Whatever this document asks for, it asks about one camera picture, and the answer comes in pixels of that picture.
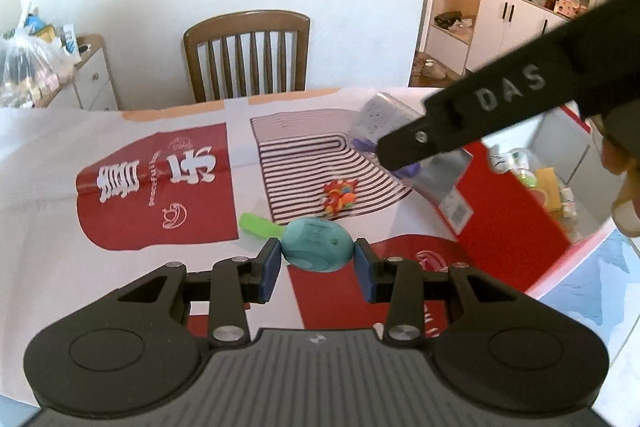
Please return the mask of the right hand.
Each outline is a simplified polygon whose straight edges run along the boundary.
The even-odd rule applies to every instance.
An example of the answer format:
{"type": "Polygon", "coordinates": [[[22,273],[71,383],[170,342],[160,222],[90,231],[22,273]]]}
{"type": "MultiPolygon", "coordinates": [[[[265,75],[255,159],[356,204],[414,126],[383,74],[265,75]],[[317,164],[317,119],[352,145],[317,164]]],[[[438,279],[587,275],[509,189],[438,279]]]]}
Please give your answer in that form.
{"type": "Polygon", "coordinates": [[[639,116],[621,109],[600,117],[602,166],[624,181],[612,202],[616,227],[632,239],[639,237],[639,116]]]}

